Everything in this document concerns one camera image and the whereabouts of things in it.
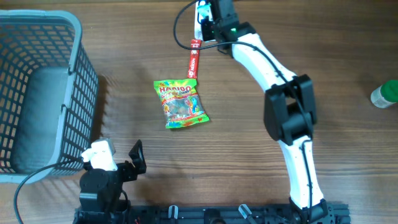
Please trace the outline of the teal tissue packet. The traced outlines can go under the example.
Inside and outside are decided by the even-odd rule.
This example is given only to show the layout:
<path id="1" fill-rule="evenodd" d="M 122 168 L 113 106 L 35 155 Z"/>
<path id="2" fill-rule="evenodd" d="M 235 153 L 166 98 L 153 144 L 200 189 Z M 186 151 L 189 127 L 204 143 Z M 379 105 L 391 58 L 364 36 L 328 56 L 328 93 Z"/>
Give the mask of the teal tissue packet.
<path id="1" fill-rule="evenodd" d="M 199 18 L 211 17 L 211 4 L 206 0 L 199 0 L 197 13 L 199 14 Z"/>

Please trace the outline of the green Haribo gummy bag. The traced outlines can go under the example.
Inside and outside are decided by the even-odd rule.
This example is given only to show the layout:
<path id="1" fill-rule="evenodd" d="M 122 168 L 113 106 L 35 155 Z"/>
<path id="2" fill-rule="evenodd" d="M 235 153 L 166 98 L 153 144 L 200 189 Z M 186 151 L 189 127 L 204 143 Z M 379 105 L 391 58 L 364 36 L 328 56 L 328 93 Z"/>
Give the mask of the green Haribo gummy bag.
<path id="1" fill-rule="evenodd" d="M 196 85 L 197 80 L 192 78 L 154 81 L 166 129 L 184 128 L 210 120 L 201 105 Z"/>

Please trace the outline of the red coffee stick sachet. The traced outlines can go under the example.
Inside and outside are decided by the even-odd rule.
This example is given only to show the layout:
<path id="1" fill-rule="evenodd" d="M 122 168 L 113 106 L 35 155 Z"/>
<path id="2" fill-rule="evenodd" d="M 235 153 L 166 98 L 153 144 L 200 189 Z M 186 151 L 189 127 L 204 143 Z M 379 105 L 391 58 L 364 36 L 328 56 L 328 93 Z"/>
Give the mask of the red coffee stick sachet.
<path id="1" fill-rule="evenodd" d="M 191 48 L 193 50 L 190 51 L 190 61 L 188 65 L 188 78 L 197 78 L 198 75 L 198 61 L 200 58 L 200 51 L 198 48 L 201 47 L 201 40 L 199 39 L 192 39 L 191 40 Z"/>

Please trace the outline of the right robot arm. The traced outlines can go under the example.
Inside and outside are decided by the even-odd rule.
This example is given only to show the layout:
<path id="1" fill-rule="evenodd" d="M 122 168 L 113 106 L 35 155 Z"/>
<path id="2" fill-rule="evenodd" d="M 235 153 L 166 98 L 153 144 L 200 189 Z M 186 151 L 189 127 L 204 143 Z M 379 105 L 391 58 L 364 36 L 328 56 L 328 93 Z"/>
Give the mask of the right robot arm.
<path id="1" fill-rule="evenodd" d="M 265 47 L 249 23 L 202 19 L 195 23 L 195 37 L 213 41 L 239 62 L 265 94 L 264 125 L 285 159 L 290 204 L 301 223 L 327 216 L 313 161 L 313 131 L 317 122 L 315 95 L 308 75 L 298 76 L 283 66 Z"/>

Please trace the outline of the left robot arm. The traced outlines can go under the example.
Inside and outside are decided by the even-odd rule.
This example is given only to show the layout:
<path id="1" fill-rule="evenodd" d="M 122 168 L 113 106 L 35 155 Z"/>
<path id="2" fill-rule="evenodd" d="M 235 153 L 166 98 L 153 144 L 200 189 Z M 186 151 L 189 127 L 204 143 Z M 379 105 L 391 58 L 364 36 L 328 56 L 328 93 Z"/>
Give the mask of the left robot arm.
<path id="1" fill-rule="evenodd" d="M 135 181 L 146 173 L 142 141 L 138 140 L 128 156 L 131 161 L 115 163 L 111 139 L 99 139 L 82 154 L 86 172 L 80 178 L 80 207 L 74 223 L 128 223 L 131 203 L 123 183 Z"/>

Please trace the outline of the green lid jar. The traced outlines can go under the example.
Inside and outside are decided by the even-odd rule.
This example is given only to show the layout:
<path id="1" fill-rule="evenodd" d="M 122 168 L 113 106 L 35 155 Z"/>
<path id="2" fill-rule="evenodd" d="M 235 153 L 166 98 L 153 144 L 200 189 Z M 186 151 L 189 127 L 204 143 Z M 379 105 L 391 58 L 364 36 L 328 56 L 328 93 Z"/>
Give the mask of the green lid jar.
<path id="1" fill-rule="evenodd" d="M 397 101 L 397 80 L 389 80 L 371 93 L 371 102 L 378 108 L 388 108 Z"/>

